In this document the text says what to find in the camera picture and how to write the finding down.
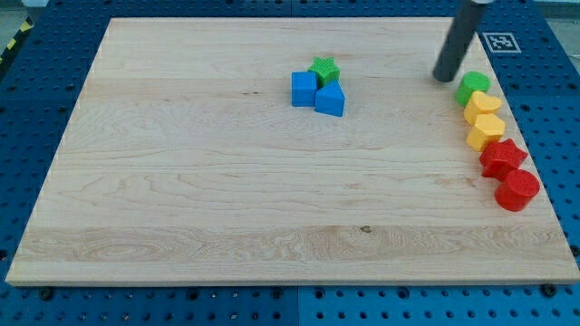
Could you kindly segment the grey cylindrical robot arm rod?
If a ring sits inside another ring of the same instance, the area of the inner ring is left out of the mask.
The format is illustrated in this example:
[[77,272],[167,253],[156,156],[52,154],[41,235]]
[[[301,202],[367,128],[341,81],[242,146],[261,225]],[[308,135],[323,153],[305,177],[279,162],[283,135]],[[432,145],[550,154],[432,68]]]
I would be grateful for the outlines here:
[[432,71],[439,82],[452,82],[467,53],[471,40],[493,0],[460,0],[438,60]]

